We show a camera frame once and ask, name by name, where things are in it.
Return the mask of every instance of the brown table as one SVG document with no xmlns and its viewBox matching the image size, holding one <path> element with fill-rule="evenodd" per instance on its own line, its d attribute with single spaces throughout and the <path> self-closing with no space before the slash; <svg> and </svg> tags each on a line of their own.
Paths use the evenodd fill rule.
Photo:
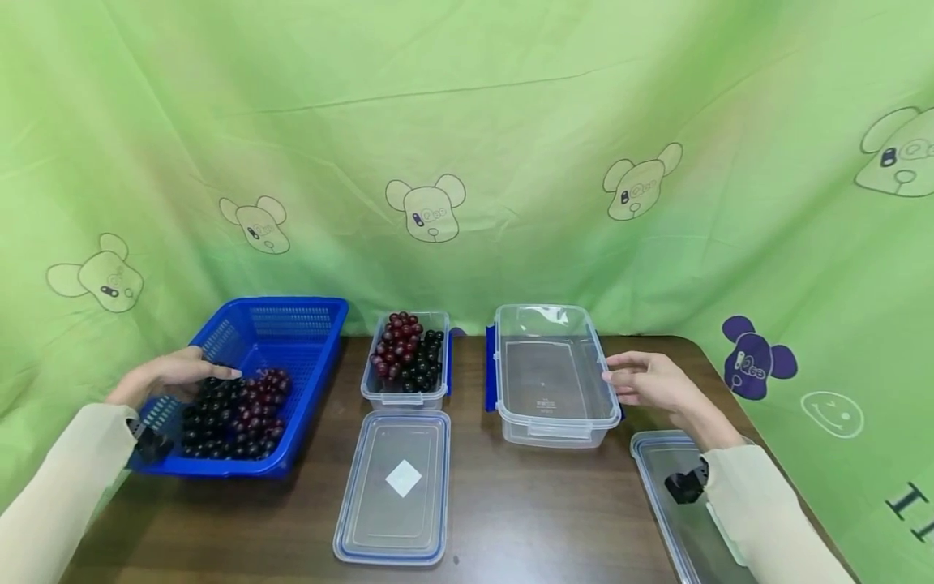
<svg viewBox="0 0 934 584">
<path fill-rule="evenodd" d="M 484 340 L 455 339 L 448 542 L 430 570 L 346 565 L 332 538 L 363 416 L 369 339 L 344 339 L 333 382 L 290 478 L 131 476 L 84 538 L 68 584 L 673 584 L 629 453 L 634 432 L 668 427 L 627 410 L 599 449 L 531 449 L 485 413 Z M 748 418 L 701 350 L 672 337 L 605 337 L 606 354 L 669 354 L 740 428 Z"/>
</svg>

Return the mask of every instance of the grape cluster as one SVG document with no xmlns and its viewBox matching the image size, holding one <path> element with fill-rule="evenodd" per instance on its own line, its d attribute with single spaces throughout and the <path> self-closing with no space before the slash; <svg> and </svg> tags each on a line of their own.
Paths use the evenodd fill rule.
<svg viewBox="0 0 934 584">
<path fill-rule="evenodd" d="M 277 417 L 291 391 L 282 369 L 251 379 L 202 382 L 197 400 L 182 411 L 181 455 L 215 460 L 262 460 L 285 433 Z"/>
<path fill-rule="evenodd" d="M 383 380 L 382 391 L 436 391 L 441 376 L 441 347 L 444 342 L 444 333 L 426 331 L 414 314 L 390 314 L 379 343 L 370 355 L 370 364 Z"/>
</svg>

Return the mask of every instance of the beige sleeve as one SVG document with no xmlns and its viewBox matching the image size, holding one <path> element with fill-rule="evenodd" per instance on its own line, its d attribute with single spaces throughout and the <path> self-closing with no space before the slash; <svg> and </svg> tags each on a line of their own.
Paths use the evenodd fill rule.
<svg viewBox="0 0 934 584">
<path fill-rule="evenodd" d="M 759 584 L 853 584 L 758 446 L 711 450 L 706 492 Z"/>
<path fill-rule="evenodd" d="M 10 584 L 54 584 L 62 577 L 107 488 L 136 440 L 129 407 L 84 406 L 20 495 L 0 516 L 0 570 Z"/>
</svg>

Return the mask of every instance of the plastic food container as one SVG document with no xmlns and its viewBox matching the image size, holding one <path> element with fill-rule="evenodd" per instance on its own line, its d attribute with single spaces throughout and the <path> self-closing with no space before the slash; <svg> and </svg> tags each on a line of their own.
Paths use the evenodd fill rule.
<svg viewBox="0 0 934 584">
<path fill-rule="evenodd" d="M 639 432 L 630 453 L 639 467 L 645 492 L 658 521 L 662 539 L 683 584 L 755 584 L 738 550 L 720 533 L 707 495 L 687 505 L 675 503 L 665 478 L 687 473 L 701 463 L 694 442 L 680 430 Z"/>
<path fill-rule="evenodd" d="M 180 456 L 179 439 L 184 405 L 164 396 L 149 400 L 140 418 L 172 438 L 175 447 L 155 464 L 145 464 L 134 455 L 130 467 L 154 475 L 285 476 L 341 348 L 341 327 L 346 317 L 347 301 L 340 298 L 239 298 L 221 306 L 191 344 L 204 349 L 209 361 L 237 367 L 247 377 L 269 367 L 289 372 L 292 391 L 279 413 L 286 430 L 278 447 L 260 461 L 184 458 Z"/>
<path fill-rule="evenodd" d="M 451 420 L 439 411 L 363 419 L 334 532 L 342 562 L 431 566 L 447 540 Z"/>
<path fill-rule="evenodd" d="M 442 331 L 445 334 L 445 342 L 441 346 L 441 383 L 438 389 L 431 393 L 389 393 L 383 392 L 384 381 L 376 375 L 375 368 L 369 362 L 366 362 L 366 368 L 363 370 L 363 381 L 360 385 L 360 391 L 363 397 L 370 400 L 373 409 L 441 409 L 445 400 L 445 395 L 450 394 L 451 390 L 451 343 L 450 319 L 446 312 L 409 312 L 418 317 L 418 322 L 426 331 Z M 379 343 L 379 337 L 383 334 L 386 322 L 389 320 L 389 313 L 379 319 L 376 324 L 376 332 L 373 335 L 373 343 L 370 344 L 370 352 L 367 357 L 372 355 Z"/>
<path fill-rule="evenodd" d="M 583 308 L 500 306 L 487 340 L 488 372 L 495 370 L 488 398 L 493 386 L 509 442 L 593 449 L 622 420 L 616 393 L 601 378 L 606 360 Z"/>
</svg>

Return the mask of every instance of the blue plastic basket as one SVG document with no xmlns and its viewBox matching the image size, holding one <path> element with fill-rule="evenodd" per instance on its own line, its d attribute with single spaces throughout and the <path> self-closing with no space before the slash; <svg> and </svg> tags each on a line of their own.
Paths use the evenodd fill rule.
<svg viewBox="0 0 934 584">
<path fill-rule="evenodd" d="M 183 458 L 179 438 L 184 405 L 161 397 L 146 404 L 141 418 L 175 440 L 175 448 L 155 464 L 134 456 L 130 467 L 186 477 L 285 476 L 333 368 L 346 317 L 347 301 L 340 298 L 240 298 L 222 306 L 191 343 L 202 347 L 209 361 L 236 366 L 247 377 L 268 367 L 289 373 L 292 391 L 279 413 L 286 430 L 278 447 L 261 461 Z"/>
</svg>

